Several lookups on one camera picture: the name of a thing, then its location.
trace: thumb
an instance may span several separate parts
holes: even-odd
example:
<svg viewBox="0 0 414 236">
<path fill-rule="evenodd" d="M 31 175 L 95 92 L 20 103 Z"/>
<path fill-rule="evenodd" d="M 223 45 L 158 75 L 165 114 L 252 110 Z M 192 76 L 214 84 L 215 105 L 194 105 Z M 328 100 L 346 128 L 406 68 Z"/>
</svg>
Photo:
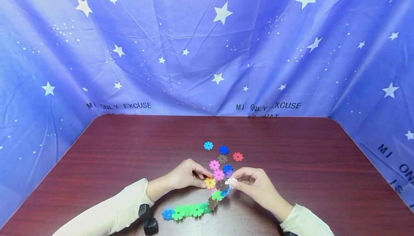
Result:
<svg viewBox="0 0 414 236">
<path fill-rule="evenodd" d="M 230 185 L 232 187 L 234 187 L 235 189 L 237 189 L 237 190 L 245 193 L 246 195 L 248 195 L 250 197 L 252 196 L 253 191 L 254 191 L 254 189 L 253 189 L 253 187 L 251 185 L 247 185 L 247 184 L 245 184 L 243 182 L 239 182 L 239 181 L 237 181 L 237 182 L 231 182 Z"/>
<path fill-rule="evenodd" d="M 202 189 L 206 189 L 207 188 L 206 184 L 204 184 L 204 181 L 202 181 L 200 179 L 194 179 L 193 180 L 193 186 L 196 186 L 196 187 L 202 188 Z"/>
</svg>

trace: hand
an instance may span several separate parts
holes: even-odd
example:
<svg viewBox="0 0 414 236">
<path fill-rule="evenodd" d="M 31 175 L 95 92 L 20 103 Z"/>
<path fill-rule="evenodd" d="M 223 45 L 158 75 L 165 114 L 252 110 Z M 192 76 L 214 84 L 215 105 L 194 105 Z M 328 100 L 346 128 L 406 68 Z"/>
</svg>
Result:
<svg viewBox="0 0 414 236">
<path fill-rule="evenodd" d="M 181 162 L 174 170 L 166 175 L 172 189 L 183 189 L 196 186 L 205 189 L 205 177 L 213 177 L 213 173 L 191 159 Z"/>
<path fill-rule="evenodd" d="M 155 202 L 173 189 L 182 189 L 191 185 L 206 188 L 204 176 L 211 178 L 213 174 L 193 160 L 187 159 L 167 175 L 148 182 L 147 196 Z"/>
<path fill-rule="evenodd" d="M 232 176 L 238 182 L 230 185 L 253 198 L 263 208 L 283 222 L 289 216 L 293 206 L 284 200 L 261 168 L 243 167 L 235 171 Z"/>
</svg>

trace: beige sleeve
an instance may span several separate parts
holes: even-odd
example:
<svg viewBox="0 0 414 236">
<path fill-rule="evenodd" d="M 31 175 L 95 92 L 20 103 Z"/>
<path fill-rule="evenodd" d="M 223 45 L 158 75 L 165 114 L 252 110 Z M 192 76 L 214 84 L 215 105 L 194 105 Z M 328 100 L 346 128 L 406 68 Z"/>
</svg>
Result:
<svg viewBox="0 0 414 236">
<path fill-rule="evenodd" d="M 284 232 L 297 236 L 334 236 L 329 226 L 308 208 L 295 204 L 286 220 L 280 224 Z"/>
<path fill-rule="evenodd" d="M 138 219 L 141 204 L 153 206 L 147 196 L 147 179 L 125 187 L 114 197 L 86 210 L 63 225 L 53 236 L 108 236 Z"/>
</svg>

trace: blue fabric backdrop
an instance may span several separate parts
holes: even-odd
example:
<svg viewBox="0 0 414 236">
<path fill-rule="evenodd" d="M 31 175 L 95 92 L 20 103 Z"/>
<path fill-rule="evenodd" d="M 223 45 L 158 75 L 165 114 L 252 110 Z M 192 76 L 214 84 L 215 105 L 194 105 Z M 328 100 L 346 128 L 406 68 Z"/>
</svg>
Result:
<svg viewBox="0 0 414 236">
<path fill-rule="evenodd" d="M 0 0 L 0 227 L 106 113 L 332 117 L 414 208 L 413 5 Z"/>
</svg>

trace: black object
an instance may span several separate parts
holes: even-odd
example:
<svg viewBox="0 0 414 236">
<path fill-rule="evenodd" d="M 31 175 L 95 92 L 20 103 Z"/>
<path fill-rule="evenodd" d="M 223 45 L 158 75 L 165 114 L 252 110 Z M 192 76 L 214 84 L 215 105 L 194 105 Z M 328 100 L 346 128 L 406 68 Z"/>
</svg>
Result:
<svg viewBox="0 0 414 236">
<path fill-rule="evenodd" d="M 158 223 L 155 218 L 151 218 L 149 221 L 144 223 L 145 235 L 152 235 L 158 233 Z"/>
<path fill-rule="evenodd" d="M 142 204 L 139 206 L 138 216 L 144 223 L 145 235 L 153 235 L 158 233 L 158 223 L 151 215 L 149 204 Z"/>
</svg>

